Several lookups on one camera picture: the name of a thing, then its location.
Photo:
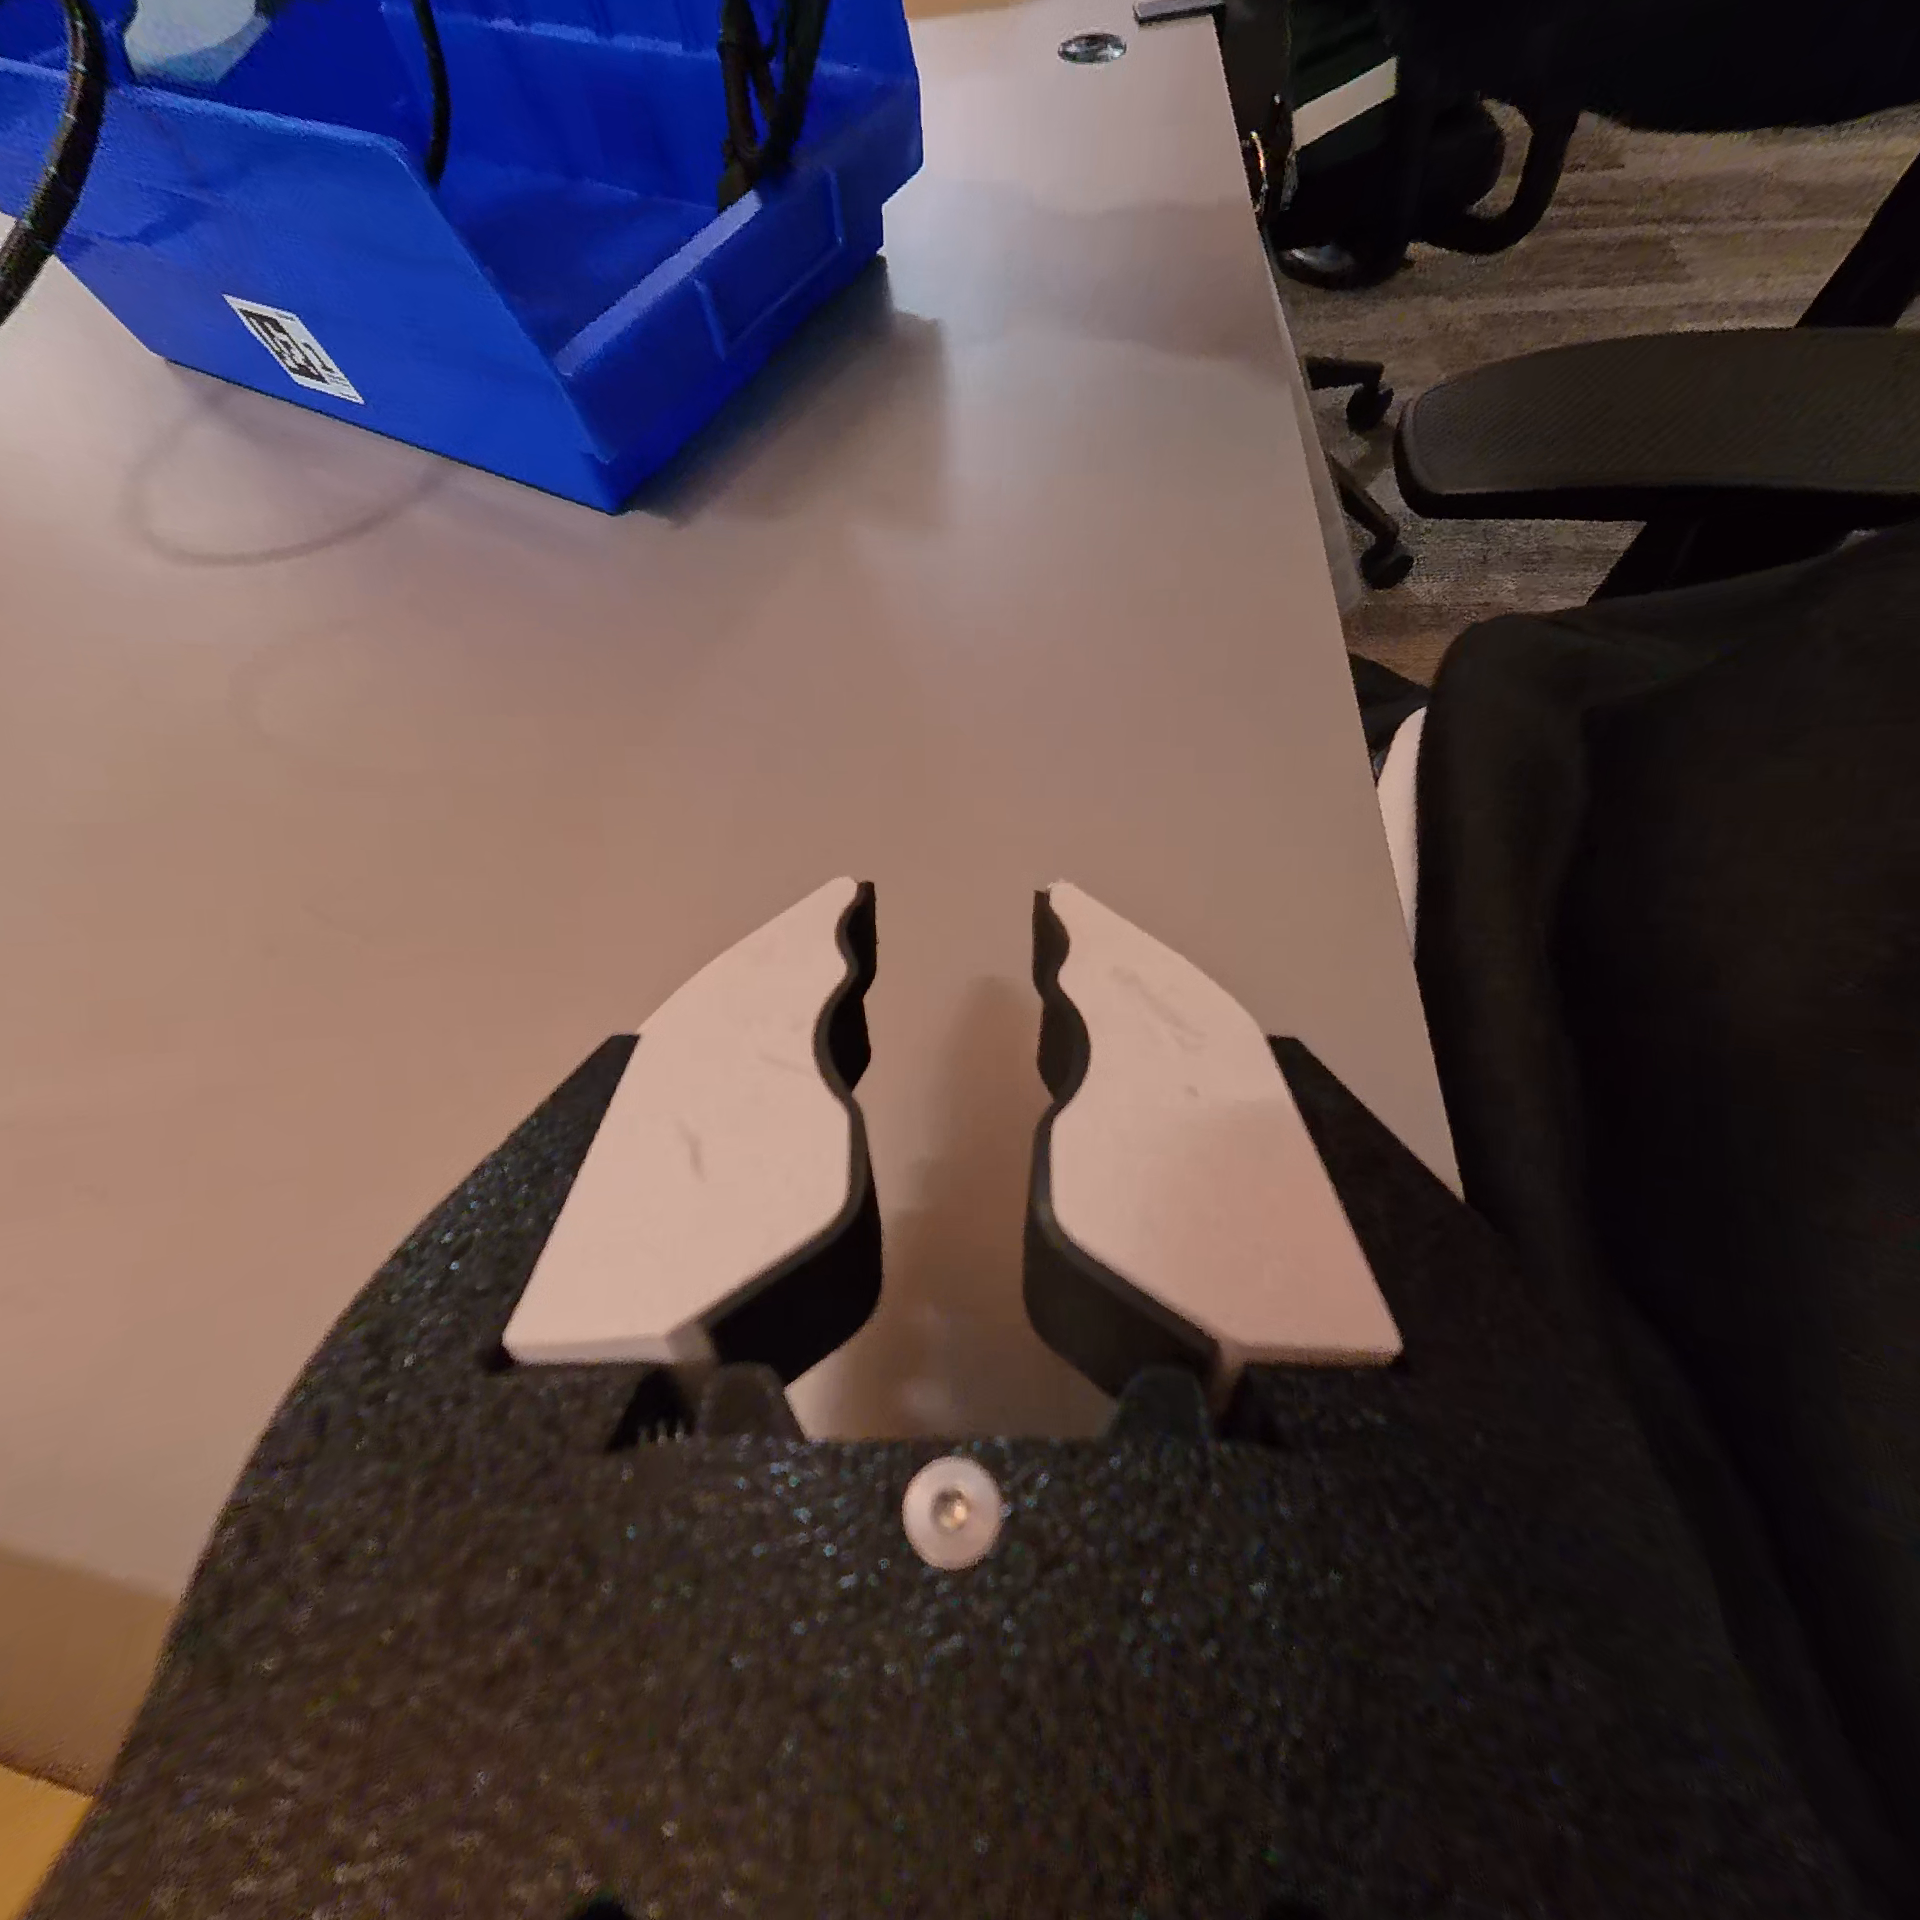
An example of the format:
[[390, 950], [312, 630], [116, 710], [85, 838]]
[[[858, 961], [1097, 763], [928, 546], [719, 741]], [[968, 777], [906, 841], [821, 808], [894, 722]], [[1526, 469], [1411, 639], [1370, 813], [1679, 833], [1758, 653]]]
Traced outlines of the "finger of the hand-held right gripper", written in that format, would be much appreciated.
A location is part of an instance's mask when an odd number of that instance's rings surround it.
[[138, 85], [223, 85], [266, 31], [261, 5], [134, 5], [121, 49]]

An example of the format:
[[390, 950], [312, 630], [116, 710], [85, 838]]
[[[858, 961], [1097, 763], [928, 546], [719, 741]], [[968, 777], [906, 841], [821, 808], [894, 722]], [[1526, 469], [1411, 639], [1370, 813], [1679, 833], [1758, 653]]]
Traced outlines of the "person's black hoodie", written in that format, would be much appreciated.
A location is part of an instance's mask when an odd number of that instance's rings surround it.
[[1814, 1811], [1916, 1916], [1916, 528], [1454, 639], [1412, 955]]

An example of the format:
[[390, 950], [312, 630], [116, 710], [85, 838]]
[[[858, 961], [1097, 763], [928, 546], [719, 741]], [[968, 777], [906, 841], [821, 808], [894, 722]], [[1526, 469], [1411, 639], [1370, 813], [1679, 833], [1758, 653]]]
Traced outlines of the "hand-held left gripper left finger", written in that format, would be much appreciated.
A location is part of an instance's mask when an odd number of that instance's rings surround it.
[[874, 985], [875, 886], [836, 876], [643, 1020], [504, 1324], [513, 1366], [764, 1366], [791, 1386], [874, 1318]]

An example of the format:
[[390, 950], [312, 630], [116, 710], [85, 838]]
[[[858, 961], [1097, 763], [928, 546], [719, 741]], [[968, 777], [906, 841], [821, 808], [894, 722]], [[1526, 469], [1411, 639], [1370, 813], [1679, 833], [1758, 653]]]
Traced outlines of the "black mesh office chair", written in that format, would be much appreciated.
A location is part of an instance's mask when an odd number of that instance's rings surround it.
[[1597, 603], [1734, 581], [1916, 523], [1916, 332], [1773, 326], [1528, 352], [1412, 396], [1404, 503], [1641, 536]]

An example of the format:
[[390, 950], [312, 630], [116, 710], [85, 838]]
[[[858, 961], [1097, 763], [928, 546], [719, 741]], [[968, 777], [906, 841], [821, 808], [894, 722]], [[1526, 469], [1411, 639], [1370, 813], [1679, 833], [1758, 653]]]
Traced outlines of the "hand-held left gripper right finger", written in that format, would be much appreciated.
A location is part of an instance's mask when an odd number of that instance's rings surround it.
[[1039, 1073], [1023, 1313], [1118, 1399], [1210, 1411], [1260, 1366], [1382, 1368], [1404, 1331], [1260, 1020], [1075, 884], [1036, 897]]

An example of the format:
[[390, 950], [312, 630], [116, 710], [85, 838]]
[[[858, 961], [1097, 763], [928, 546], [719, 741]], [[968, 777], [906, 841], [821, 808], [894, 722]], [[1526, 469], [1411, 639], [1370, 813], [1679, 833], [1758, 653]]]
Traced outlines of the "blue plastic bin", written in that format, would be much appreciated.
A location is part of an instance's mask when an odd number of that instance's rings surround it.
[[264, 5], [132, 82], [58, 256], [157, 358], [619, 510], [883, 245], [904, 5]]

